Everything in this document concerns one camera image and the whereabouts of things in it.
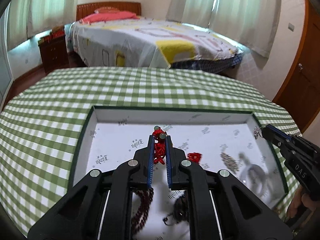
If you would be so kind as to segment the person's right hand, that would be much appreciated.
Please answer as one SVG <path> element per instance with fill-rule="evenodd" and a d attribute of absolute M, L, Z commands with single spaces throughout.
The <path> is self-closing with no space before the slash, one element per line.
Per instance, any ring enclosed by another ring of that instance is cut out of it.
<path fill-rule="evenodd" d="M 294 218 L 297 214 L 298 208 L 301 205 L 304 205 L 311 211 L 315 211 L 318 206 L 318 203 L 314 202 L 307 193 L 304 193 L 304 188 L 301 185 L 299 185 L 287 209 L 286 217 Z"/>

